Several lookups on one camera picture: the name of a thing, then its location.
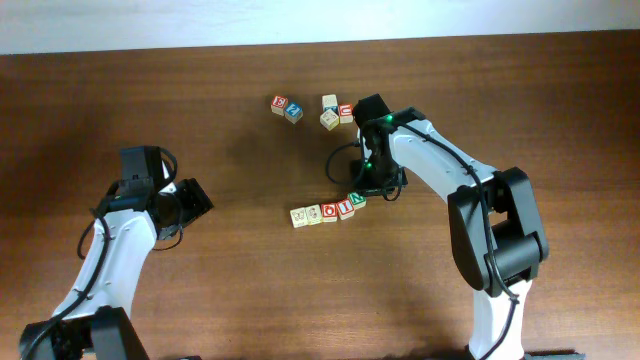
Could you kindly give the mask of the green letter N block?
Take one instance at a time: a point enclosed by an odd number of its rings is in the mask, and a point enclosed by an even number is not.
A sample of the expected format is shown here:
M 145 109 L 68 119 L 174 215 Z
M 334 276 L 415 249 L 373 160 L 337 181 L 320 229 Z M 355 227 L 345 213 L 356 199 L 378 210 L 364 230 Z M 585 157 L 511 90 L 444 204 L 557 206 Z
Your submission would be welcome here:
M 366 198 L 357 193 L 357 192 L 351 192 L 348 194 L 348 199 L 351 202 L 352 206 L 354 209 L 360 209 L 366 206 L 367 200 Z

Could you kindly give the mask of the red number 1 block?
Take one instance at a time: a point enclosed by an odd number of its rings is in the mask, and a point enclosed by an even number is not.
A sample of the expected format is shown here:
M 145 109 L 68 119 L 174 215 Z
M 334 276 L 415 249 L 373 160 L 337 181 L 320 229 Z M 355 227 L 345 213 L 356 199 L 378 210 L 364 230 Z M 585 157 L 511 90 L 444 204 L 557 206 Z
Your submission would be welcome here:
M 344 199 L 336 203 L 337 213 L 341 220 L 346 220 L 355 214 L 355 208 L 349 199 Z

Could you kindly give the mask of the red letter O block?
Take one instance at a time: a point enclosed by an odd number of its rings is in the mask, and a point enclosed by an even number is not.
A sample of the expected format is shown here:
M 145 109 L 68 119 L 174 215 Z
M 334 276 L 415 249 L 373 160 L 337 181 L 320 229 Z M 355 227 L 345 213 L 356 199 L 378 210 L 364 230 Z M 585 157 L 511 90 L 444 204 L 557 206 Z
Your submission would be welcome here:
M 338 220 L 338 210 L 335 203 L 321 204 L 320 209 L 324 223 L 336 222 Z

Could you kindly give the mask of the cream block with blue side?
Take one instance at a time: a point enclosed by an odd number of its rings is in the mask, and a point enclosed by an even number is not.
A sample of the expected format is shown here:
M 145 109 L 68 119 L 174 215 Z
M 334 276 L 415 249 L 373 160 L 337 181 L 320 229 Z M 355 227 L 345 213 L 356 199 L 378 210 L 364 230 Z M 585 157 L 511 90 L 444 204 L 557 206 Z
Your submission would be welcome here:
M 323 214 L 319 204 L 306 207 L 305 213 L 309 225 L 316 225 L 323 222 Z

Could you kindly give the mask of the cream block with red side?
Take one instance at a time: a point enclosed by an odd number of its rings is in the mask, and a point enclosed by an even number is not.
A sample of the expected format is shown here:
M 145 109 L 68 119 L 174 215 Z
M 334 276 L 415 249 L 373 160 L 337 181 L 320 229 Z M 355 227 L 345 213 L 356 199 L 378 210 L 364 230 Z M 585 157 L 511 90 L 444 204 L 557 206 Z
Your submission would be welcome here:
M 300 207 L 290 211 L 290 218 L 294 228 L 300 228 L 309 225 L 309 219 L 306 214 L 306 208 Z

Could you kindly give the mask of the blue number 2 block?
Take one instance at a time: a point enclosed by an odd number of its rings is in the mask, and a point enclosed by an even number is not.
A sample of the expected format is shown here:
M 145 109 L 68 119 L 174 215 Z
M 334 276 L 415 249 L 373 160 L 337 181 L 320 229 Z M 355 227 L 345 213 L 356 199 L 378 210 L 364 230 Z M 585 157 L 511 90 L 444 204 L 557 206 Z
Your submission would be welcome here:
M 288 103 L 284 109 L 284 117 L 292 124 L 296 124 L 303 117 L 303 114 L 303 109 L 294 102 Z

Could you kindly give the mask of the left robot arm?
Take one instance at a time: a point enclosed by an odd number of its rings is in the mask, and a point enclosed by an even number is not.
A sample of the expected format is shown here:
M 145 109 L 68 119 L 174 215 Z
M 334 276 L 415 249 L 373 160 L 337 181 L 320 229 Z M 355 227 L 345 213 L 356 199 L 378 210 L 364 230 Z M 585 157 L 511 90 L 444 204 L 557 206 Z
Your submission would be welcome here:
M 25 326 L 23 359 L 145 359 L 131 310 L 148 255 L 179 245 L 185 229 L 213 209 L 199 183 L 176 179 L 178 161 L 159 146 L 125 148 L 122 175 L 92 209 L 89 250 L 50 319 Z

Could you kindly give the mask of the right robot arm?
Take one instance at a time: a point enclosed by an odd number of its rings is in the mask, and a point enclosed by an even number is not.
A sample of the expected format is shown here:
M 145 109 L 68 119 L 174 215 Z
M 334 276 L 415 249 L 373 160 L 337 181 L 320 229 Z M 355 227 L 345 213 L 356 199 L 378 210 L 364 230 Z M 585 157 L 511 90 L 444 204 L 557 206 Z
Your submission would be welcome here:
M 473 290 L 473 359 L 523 359 L 527 294 L 549 256 L 534 191 L 517 167 L 500 171 L 441 136 L 419 110 L 391 111 L 378 94 L 357 102 L 362 158 L 353 185 L 394 201 L 412 172 L 447 205 L 452 256 Z

